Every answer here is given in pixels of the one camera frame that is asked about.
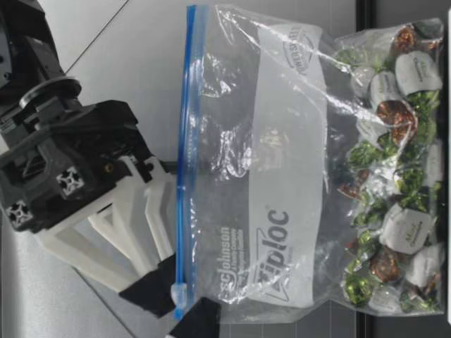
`ziploc logo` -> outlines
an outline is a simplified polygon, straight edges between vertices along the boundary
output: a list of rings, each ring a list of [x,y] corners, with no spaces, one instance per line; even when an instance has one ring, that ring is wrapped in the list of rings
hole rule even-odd
[[[288,231],[285,226],[290,217],[286,212],[270,210],[267,215],[268,225],[257,229],[257,262],[254,283],[268,285],[267,296],[279,301],[290,301],[285,289],[284,270],[287,269],[291,250],[287,246]]]
[[[313,56],[314,45],[301,26],[292,27],[288,39],[289,42],[283,42],[283,51],[288,65],[300,75],[305,75]]]

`ziploc bag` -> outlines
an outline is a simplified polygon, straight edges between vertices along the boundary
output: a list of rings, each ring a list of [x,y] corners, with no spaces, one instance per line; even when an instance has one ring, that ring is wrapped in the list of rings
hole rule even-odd
[[[440,313],[440,21],[333,41],[234,6],[187,19],[177,316]]]

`grey floor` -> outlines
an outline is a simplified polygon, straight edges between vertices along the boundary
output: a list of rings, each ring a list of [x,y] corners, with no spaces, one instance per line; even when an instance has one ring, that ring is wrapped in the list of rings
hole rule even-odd
[[[216,3],[205,1],[198,3]],[[354,0],[234,0],[249,10],[354,31]],[[188,0],[40,0],[64,70],[90,104],[127,101],[150,149],[177,153],[180,79]],[[2,229],[3,337],[164,337],[171,316],[156,321],[44,253],[30,234]],[[290,325],[224,325],[230,338],[353,338],[355,313],[326,303]]]

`black finger pad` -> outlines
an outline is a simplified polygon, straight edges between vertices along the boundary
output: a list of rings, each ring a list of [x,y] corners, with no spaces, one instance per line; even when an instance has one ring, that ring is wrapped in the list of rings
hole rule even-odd
[[[196,305],[175,326],[170,335],[175,338],[219,338],[221,306],[207,298]]]
[[[171,298],[174,281],[175,255],[161,262],[157,270],[145,275],[119,296],[160,318],[175,308]]]

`white label area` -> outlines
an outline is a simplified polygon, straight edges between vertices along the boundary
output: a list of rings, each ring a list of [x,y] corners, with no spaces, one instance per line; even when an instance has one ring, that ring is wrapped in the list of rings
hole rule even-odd
[[[433,187],[436,182],[443,181],[445,161],[443,158],[443,144],[440,140],[436,140],[435,143],[429,147],[425,172],[426,176],[423,185]]]
[[[298,24],[259,30],[247,296],[279,306],[313,304],[327,128],[321,33]]]
[[[395,68],[397,82],[404,95],[442,89],[438,67],[429,54],[423,51],[401,55],[396,60]]]
[[[412,255],[423,247],[432,225],[431,215],[395,204],[385,215],[379,242],[393,251]]]
[[[376,110],[385,101],[401,101],[401,93],[396,84],[395,74],[380,72],[373,77],[370,85],[371,105]]]

